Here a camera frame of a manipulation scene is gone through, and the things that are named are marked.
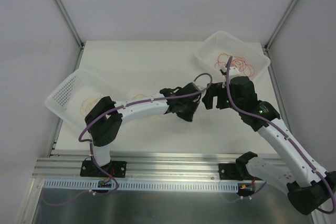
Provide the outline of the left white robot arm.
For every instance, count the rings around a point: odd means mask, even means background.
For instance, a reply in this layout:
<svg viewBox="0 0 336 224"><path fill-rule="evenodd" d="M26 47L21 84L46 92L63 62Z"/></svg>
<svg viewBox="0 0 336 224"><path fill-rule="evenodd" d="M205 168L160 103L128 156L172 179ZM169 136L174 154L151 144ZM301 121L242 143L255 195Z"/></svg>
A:
<svg viewBox="0 0 336 224"><path fill-rule="evenodd" d="M105 176L110 170L110 146L118 135L120 127L130 121L147 116L176 114L191 122L205 88L190 82L184 87L164 88L158 93L134 101L113 101L103 97L85 117L86 128L80 133L79 141L90 134L90 152L93 158L92 170L98 176Z"/></svg>

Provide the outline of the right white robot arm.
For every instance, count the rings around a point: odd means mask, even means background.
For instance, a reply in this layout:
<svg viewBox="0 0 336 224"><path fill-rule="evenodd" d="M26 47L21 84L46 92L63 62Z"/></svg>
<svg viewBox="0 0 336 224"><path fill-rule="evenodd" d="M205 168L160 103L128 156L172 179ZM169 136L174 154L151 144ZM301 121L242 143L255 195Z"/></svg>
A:
<svg viewBox="0 0 336 224"><path fill-rule="evenodd" d="M257 98L248 77L234 77L225 83L209 85L202 99L206 109L233 109L241 120L266 140L286 164L280 169L253 152L236 159L225 172L227 177L244 180L256 177L274 186L294 208L304 215L323 210L328 200L335 204L335 172L329 172L315 161L286 127L278 111L267 101Z"/></svg>

